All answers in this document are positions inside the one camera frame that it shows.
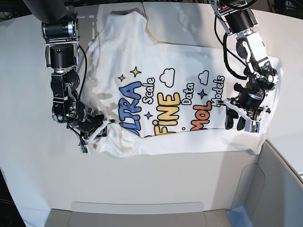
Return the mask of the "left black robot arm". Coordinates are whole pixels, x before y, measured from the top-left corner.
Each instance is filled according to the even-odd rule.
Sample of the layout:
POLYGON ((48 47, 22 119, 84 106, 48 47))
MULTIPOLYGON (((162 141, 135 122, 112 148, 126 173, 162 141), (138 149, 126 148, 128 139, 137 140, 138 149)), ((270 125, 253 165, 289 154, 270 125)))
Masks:
POLYGON ((218 106, 225 106, 225 128, 233 127, 238 119, 237 130, 259 133, 264 113, 270 113, 268 106, 262 103, 269 91, 278 83, 277 71, 272 67, 265 44, 253 28, 258 24, 250 7, 255 1, 245 0, 212 0, 210 2, 215 20, 220 21, 225 29, 223 39, 223 61, 228 72, 237 79, 246 81, 246 86, 234 84, 233 89, 239 94, 223 101, 215 101, 218 106), (235 35, 237 39, 235 58, 245 65, 243 75, 231 69, 227 54, 227 37, 235 35))

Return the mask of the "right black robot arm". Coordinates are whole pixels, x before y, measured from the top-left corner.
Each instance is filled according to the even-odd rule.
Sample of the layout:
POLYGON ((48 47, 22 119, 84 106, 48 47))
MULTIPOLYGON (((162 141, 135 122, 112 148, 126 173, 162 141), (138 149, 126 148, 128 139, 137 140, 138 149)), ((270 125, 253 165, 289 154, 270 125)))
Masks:
POLYGON ((79 51, 79 22, 77 13, 70 11, 62 0, 26 0, 30 12, 41 21, 45 40, 45 65, 53 69, 52 117, 57 123, 65 123, 79 138, 82 153, 101 137, 107 136, 107 125, 114 120, 81 102, 85 78, 80 78, 76 67, 79 51))

